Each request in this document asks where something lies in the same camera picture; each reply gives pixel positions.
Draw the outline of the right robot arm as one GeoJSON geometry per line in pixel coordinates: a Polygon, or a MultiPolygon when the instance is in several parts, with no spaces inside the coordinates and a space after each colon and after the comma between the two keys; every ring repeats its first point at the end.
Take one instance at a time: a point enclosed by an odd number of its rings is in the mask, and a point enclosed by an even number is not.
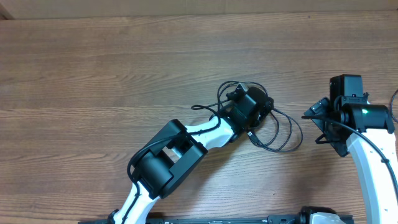
{"type": "Polygon", "coordinates": [[[350,155],[356,166],[368,223],[397,223],[397,153],[392,113],[372,105],[361,75],[330,78],[330,95],[311,106],[303,118],[322,132],[317,144],[350,155]]]}

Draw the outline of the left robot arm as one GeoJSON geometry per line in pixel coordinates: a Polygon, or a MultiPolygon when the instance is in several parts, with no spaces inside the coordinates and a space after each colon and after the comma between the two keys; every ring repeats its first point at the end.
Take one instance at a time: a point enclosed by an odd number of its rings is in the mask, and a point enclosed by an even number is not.
{"type": "Polygon", "coordinates": [[[175,191],[209,150],[235,141],[273,110],[274,100],[260,84],[233,85],[235,89],[225,100],[191,107],[210,111],[207,122],[184,125],[173,119],[130,158],[127,176],[131,191],[123,206],[109,214],[107,223],[145,223],[155,203],[175,191]]]}

